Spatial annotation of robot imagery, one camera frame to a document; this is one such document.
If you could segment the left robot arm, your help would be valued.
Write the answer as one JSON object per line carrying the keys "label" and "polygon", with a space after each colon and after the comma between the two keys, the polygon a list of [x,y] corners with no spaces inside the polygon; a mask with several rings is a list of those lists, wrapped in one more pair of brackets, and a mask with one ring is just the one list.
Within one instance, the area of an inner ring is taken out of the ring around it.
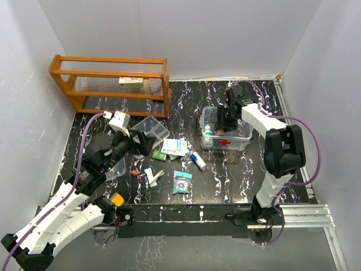
{"label": "left robot arm", "polygon": [[46,270],[56,254],[83,232],[115,222],[116,209],[124,203],[119,194],[99,196],[75,216],[71,213],[106,181],[126,154],[147,156],[155,141],[156,137],[136,130],[129,135],[93,136],[78,160],[79,168],[28,225],[16,234],[6,234],[1,244],[23,270]]}

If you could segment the white blue medicine box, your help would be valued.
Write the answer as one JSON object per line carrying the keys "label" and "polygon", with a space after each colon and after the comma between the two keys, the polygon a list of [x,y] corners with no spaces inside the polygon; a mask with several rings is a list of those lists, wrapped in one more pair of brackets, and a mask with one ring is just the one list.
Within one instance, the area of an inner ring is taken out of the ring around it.
{"label": "white blue medicine box", "polygon": [[187,142],[183,139],[164,139],[160,151],[164,154],[174,156],[185,156],[189,153]]}

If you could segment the brown medicine bottle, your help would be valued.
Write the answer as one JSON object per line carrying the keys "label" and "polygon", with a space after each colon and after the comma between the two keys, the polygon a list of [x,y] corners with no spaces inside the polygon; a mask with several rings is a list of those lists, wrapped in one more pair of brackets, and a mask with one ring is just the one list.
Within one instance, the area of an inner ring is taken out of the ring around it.
{"label": "brown medicine bottle", "polygon": [[216,136],[225,136],[227,134],[228,130],[225,128],[219,128],[215,131]]}

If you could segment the clear divider tray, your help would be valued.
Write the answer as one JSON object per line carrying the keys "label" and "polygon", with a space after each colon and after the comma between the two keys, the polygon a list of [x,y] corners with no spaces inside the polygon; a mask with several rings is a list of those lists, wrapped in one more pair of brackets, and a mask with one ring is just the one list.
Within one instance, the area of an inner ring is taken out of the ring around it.
{"label": "clear divider tray", "polygon": [[143,132],[147,137],[154,137],[156,140],[152,149],[156,148],[164,139],[170,136],[169,130],[153,116],[146,117],[131,129]]}

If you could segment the clear first aid box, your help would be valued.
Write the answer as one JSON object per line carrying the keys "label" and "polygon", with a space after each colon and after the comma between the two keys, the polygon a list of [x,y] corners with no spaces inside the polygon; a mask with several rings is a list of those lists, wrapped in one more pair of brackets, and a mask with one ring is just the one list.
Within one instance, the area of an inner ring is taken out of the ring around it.
{"label": "clear first aid box", "polygon": [[209,124],[212,126],[213,146],[211,148],[202,147],[204,150],[208,149],[213,151],[243,151],[250,143],[250,140],[253,136],[253,127],[242,120],[238,120],[238,127],[236,130],[227,132],[225,136],[216,136],[216,119],[217,107],[206,106],[202,109],[202,114],[199,119],[199,126],[201,132],[201,147],[204,126]]}

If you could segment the teal bandage packet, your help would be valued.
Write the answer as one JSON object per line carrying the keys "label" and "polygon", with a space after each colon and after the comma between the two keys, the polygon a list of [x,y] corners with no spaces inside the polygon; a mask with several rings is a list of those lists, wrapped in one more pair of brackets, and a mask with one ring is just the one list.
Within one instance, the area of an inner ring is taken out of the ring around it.
{"label": "teal bandage packet", "polygon": [[188,194],[191,180],[192,174],[175,171],[173,175],[173,194]]}

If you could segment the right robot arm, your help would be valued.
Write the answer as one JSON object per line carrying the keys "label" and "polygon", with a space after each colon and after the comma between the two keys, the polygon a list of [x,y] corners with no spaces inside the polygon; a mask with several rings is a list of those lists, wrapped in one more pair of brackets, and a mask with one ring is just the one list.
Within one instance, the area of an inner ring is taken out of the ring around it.
{"label": "right robot arm", "polygon": [[247,211],[227,216],[234,224],[240,220],[264,224],[280,212],[279,196],[294,173],[305,166],[302,129],[287,125],[281,117],[266,112],[257,95],[239,86],[226,90],[226,104],[218,106],[215,127],[224,132],[236,130],[239,121],[250,124],[265,140],[263,163],[265,178]]}

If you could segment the white blue tube bottle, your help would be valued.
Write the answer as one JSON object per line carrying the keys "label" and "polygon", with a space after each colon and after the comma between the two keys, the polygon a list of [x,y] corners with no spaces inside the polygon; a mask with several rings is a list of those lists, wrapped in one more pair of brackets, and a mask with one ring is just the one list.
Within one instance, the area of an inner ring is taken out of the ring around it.
{"label": "white blue tube bottle", "polygon": [[206,170],[206,164],[204,160],[201,158],[201,156],[196,152],[192,152],[190,155],[191,160],[198,166],[198,168],[202,171]]}

